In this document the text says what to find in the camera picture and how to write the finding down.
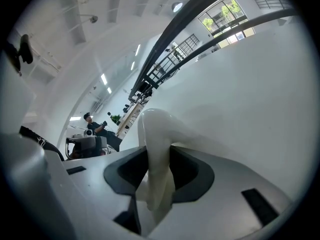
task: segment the ceiling light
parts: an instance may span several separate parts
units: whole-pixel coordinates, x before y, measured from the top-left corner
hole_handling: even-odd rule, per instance
[[[136,49],[135,56],[138,55],[139,49],[140,49],[140,44],[138,45],[138,48]]]
[[[70,121],[77,121],[77,120],[80,120],[81,119],[81,116],[73,116],[70,118]]]
[[[179,9],[182,7],[183,3],[182,2],[174,2],[171,6],[173,12],[179,11]]]
[[[102,82],[104,83],[104,85],[106,85],[107,84],[107,79],[105,77],[105,74],[101,75],[101,79],[102,79]]]
[[[131,70],[134,69],[135,62],[132,63]]]

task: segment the black t-shirt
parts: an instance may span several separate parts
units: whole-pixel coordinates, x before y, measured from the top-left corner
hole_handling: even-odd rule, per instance
[[[99,131],[99,132],[95,132],[95,129],[97,129],[97,128],[99,128],[101,125],[100,124],[98,124],[98,123],[96,123],[96,122],[91,122],[91,123],[88,123],[88,129],[89,130],[92,130],[93,131],[93,133],[96,135],[96,136],[103,136],[103,137],[105,137],[105,136],[107,136],[107,130],[105,130],[105,129],[102,129],[101,131]]]

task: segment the window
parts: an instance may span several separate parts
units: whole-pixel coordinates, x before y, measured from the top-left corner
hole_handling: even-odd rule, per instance
[[[209,8],[198,19],[210,31],[214,38],[248,21],[246,15],[235,0],[220,1]],[[220,48],[223,48],[254,34],[253,28],[250,27],[220,41],[218,45]]]

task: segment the black slot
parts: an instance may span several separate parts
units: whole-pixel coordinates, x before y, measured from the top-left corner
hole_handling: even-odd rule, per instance
[[[272,222],[278,213],[255,188],[242,191],[241,194],[258,217],[263,226]]]
[[[74,168],[66,169],[66,172],[69,175],[71,175],[71,174],[76,174],[76,173],[82,172],[84,170],[86,170],[86,168],[84,168],[83,166],[77,166],[77,167],[74,167]]]

